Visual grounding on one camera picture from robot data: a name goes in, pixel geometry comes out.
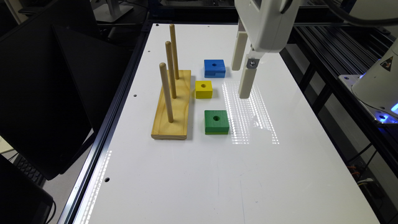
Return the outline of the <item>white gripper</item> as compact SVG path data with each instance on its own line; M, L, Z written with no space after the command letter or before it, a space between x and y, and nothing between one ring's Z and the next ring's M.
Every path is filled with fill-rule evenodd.
M264 53L278 53L287 44L301 0L235 0L234 5L240 19L231 69L240 70L249 38L252 47L244 61L238 91L240 99L248 99Z

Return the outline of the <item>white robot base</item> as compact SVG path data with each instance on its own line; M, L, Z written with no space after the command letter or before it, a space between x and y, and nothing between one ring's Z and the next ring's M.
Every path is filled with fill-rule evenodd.
M367 72L339 79L375 123L397 126L397 42Z

